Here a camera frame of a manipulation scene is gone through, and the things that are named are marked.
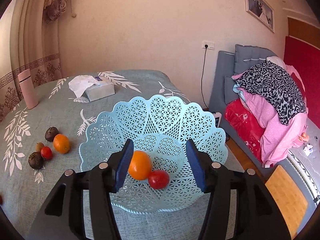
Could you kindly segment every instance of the cushion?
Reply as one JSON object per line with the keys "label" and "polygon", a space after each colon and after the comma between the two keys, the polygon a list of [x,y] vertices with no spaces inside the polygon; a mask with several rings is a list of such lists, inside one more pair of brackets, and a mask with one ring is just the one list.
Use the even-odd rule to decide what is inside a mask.
{"label": "cushion", "polygon": [[236,82],[231,77],[224,77],[224,101],[227,104],[239,98],[232,89]]}
{"label": "cushion", "polygon": [[272,56],[272,57],[267,57],[267,61],[271,61],[272,63],[282,67],[284,70],[287,70],[286,64],[284,63],[284,61],[276,56]]}
{"label": "cushion", "polygon": [[254,65],[265,62],[267,57],[277,56],[271,50],[257,46],[242,46],[236,44],[235,50],[235,74],[243,73]]}

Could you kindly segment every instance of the wooden floor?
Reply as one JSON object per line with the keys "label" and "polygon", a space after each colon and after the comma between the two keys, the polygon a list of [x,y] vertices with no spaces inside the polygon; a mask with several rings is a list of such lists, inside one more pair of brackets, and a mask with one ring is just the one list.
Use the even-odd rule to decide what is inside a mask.
{"label": "wooden floor", "polygon": [[254,169],[257,175],[265,182],[265,179],[263,178],[256,165],[250,160],[250,158],[244,153],[244,151],[236,144],[236,142],[232,138],[230,138],[230,140],[228,140],[226,144],[230,148],[233,155],[240,162],[244,170]]}

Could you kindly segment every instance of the fruit basket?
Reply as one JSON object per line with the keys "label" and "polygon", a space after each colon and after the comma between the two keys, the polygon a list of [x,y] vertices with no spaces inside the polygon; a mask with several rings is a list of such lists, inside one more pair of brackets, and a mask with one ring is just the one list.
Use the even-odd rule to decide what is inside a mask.
{"label": "fruit basket", "polygon": [[79,147],[81,171],[108,160],[130,138],[134,150],[150,156],[153,169],[169,173],[170,183],[164,189],[154,190],[148,180],[138,181],[127,174],[119,192],[110,194],[113,205],[138,214],[179,210],[203,194],[185,154],[188,139],[193,139],[198,150],[207,152],[213,161],[224,164],[228,157],[225,132],[215,127],[213,115],[197,103],[185,104],[179,97],[154,95],[149,100],[135,97],[118,102],[112,112],[98,115],[86,136],[87,141]]}

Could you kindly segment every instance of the kiwi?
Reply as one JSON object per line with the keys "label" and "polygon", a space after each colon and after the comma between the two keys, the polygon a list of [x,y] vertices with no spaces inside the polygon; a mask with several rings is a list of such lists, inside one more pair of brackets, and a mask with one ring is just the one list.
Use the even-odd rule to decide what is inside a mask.
{"label": "kiwi", "polygon": [[35,170],[39,170],[40,168],[42,168],[43,162],[44,158],[42,158],[41,153],[38,152],[31,153],[28,159],[30,167]]}
{"label": "kiwi", "polygon": [[59,134],[59,131],[56,127],[50,127],[44,135],[44,138],[48,141],[48,142],[53,142],[53,139],[55,138],[55,136]]}
{"label": "kiwi", "polygon": [[41,152],[41,149],[44,147],[43,143],[37,143],[36,144],[36,152]]}

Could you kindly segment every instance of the white leaf pattern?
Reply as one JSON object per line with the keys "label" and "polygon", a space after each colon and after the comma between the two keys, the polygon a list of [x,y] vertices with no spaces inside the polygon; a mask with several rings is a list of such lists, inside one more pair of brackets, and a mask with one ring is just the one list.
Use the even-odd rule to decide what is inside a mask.
{"label": "white leaf pattern", "polygon": [[59,79],[56,86],[53,88],[52,92],[51,92],[51,95],[49,96],[49,99],[56,93],[58,92],[58,90],[61,88],[61,86],[63,85],[63,82],[64,81],[67,81],[66,78],[62,78],[62,79]]}
{"label": "white leaf pattern", "polygon": [[139,86],[135,83],[128,81],[124,76],[120,76],[118,74],[113,73],[113,71],[99,72],[99,76],[104,76],[109,79],[114,85],[121,85],[124,88],[127,86],[137,92],[141,93],[139,89],[134,86]]}
{"label": "white leaf pattern", "polygon": [[37,172],[38,174],[36,175],[36,178],[35,178],[35,182],[38,182],[38,184],[42,181],[43,182],[43,174],[41,173],[41,169],[38,169],[38,170],[34,170],[34,174],[33,175],[36,175]]}
{"label": "white leaf pattern", "polygon": [[90,124],[89,122],[94,123],[97,121],[96,117],[90,117],[89,119],[85,119],[85,117],[83,115],[83,109],[80,111],[80,116],[81,116],[81,119],[83,120],[83,123],[80,125],[80,127],[78,129],[78,132],[77,132],[78,136],[80,136],[80,135],[82,135],[82,133],[84,133],[87,125]]}
{"label": "white leaf pattern", "polygon": [[179,90],[173,90],[173,89],[169,89],[169,88],[165,88],[160,81],[158,81],[158,83],[160,84],[160,86],[162,87],[160,90],[159,90],[159,94],[162,94],[163,92],[165,92],[166,90],[170,91],[171,93],[166,93],[166,94],[163,94],[163,96],[166,96],[166,98],[169,98],[169,97],[173,97],[173,96],[180,96],[180,97],[183,97],[185,98],[186,100],[188,100],[190,102],[190,100],[184,95],[181,93],[181,91]]}
{"label": "white leaf pattern", "polygon": [[11,162],[11,165],[10,165],[10,176],[13,173],[13,169],[14,169],[14,162]]}
{"label": "white leaf pattern", "polygon": [[7,161],[5,162],[4,171],[7,169],[7,166],[8,166],[8,158],[7,158]]}
{"label": "white leaf pattern", "polygon": [[19,105],[19,103],[17,103],[17,105],[12,109],[12,113],[13,113],[13,111],[16,111],[16,109],[17,109],[17,106],[19,107],[20,105]]}
{"label": "white leaf pattern", "polygon": [[31,133],[28,131],[30,126],[27,124],[27,121],[25,120],[25,117],[27,117],[27,108],[24,108],[23,110],[17,111],[14,118],[10,121],[8,126],[5,128],[6,132],[4,134],[5,141],[8,142],[8,149],[4,154],[5,165],[4,165],[4,171],[7,170],[8,163],[10,163],[10,176],[13,174],[14,167],[17,166],[19,170],[22,170],[22,164],[20,160],[17,160],[18,158],[25,157],[24,153],[16,153],[16,149],[22,148],[22,140],[24,134],[27,136],[30,136]]}
{"label": "white leaf pattern", "polygon": [[19,160],[16,159],[16,165],[17,165],[17,168],[19,170],[22,170],[22,165],[21,165],[21,162]]}
{"label": "white leaf pattern", "polygon": [[73,99],[74,102],[78,102],[78,103],[89,103],[89,99],[86,97],[69,98],[69,99]]}

